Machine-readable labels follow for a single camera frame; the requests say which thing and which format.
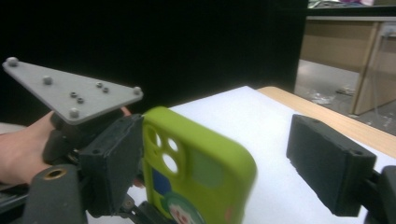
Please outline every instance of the gray triangular plate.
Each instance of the gray triangular plate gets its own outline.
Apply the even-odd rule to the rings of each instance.
[[[129,105],[143,97],[143,92],[138,87],[125,87],[18,62],[15,58],[8,58],[3,67],[24,88],[72,125]]]

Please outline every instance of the motion capture marker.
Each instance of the motion capture marker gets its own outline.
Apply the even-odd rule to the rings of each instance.
[[[18,66],[18,62],[19,62],[19,60],[18,60],[17,58],[15,58],[15,57],[7,58],[7,64],[8,64],[9,66],[11,66],[11,67],[16,67],[16,66]]]
[[[70,118],[76,119],[79,117],[79,110],[77,108],[71,108],[69,114]]]
[[[142,89],[140,89],[140,87],[135,87],[134,88],[134,94],[135,95],[140,95],[142,93]]]
[[[43,76],[43,83],[46,85],[51,85],[52,84],[52,77],[50,76]]]

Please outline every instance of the phone camera cutout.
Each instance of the phone camera cutout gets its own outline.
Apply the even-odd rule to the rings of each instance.
[[[176,144],[176,142],[175,142],[172,138],[169,138],[169,139],[168,139],[168,145],[169,145],[169,147],[172,148],[172,150],[174,150],[175,152],[178,151],[177,144]]]
[[[161,141],[161,138],[157,133],[155,134],[155,145],[157,145],[157,147],[163,146],[163,142]]]
[[[168,154],[163,154],[163,162],[165,163],[165,166],[175,175],[177,174],[177,164],[175,160],[169,156]]]

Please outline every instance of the white table surface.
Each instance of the white table surface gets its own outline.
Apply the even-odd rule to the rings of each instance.
[[[363,223],[364,208],[359,217],[334,216],[290,164],[286,149],[291,116],[296,111],[249,87],[178,105],[172,110],[232,138],[255,159],[258,175],[243,223]],[[363,146],[377,156],[377,171],[396,164],[395,159]],[[129,194],[137,204],[146,200],[143,189],[131,188]],[[90,217],[89,223],[132,222],[120,217]]]

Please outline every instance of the human hand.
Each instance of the human hand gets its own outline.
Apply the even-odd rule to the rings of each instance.
[[[0,135],[0,182],[30,184],[36,174],[50,167],[43,162],[42,154],[54,129],[51,115],[21,131]]]

